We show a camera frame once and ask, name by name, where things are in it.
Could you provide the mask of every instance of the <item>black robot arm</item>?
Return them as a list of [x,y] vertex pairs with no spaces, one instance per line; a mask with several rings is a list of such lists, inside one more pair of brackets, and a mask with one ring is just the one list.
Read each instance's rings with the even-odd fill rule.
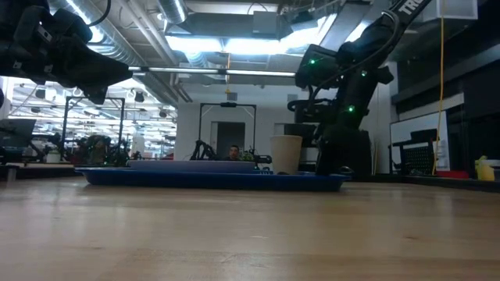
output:
[[[309,46],[295,84],[309,89],[309,100],[293,101],[295,122],[320,123],[314,139],[320,149],[317,174],[329,174],[346,165],[349,139],[357,134],[379,83],[394,77],[388,67],[380,67],[401,39],[408,25],[432,0],[401,0],[370,24],[361,37],[345,42],[334,52]],[[335,99],[316,99],[321,89],[338,88]]]

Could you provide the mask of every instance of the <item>person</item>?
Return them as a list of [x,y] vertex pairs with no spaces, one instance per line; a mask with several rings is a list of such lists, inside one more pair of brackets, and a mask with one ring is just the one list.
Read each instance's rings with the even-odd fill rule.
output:
[[224,158],[224,161],[240,161],[240,147],[231,145],[229,148],[229,156]]

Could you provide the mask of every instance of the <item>blue tray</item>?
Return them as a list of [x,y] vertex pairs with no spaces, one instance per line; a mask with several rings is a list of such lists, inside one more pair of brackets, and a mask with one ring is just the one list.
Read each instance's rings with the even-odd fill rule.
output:
[[257,171],[255,174],[168,173],[133,169],[76,168],[93,185],[183,187],[248,190],[339,191],[349,176],[315,176],[313,173],[285,176]]

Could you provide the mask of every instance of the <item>beige cup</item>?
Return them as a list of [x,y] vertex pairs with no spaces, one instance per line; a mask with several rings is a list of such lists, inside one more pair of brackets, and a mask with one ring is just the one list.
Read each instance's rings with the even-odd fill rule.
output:
[[298,170],[302,137],[274,136],[271,137],[271,157],[275,174],[283,172],[294,175]]

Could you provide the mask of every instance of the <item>wooden table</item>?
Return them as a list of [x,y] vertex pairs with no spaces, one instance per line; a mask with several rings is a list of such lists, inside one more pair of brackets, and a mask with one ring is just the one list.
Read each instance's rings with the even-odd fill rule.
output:
[[500,280],[500,195],[0,187],[0,280]]

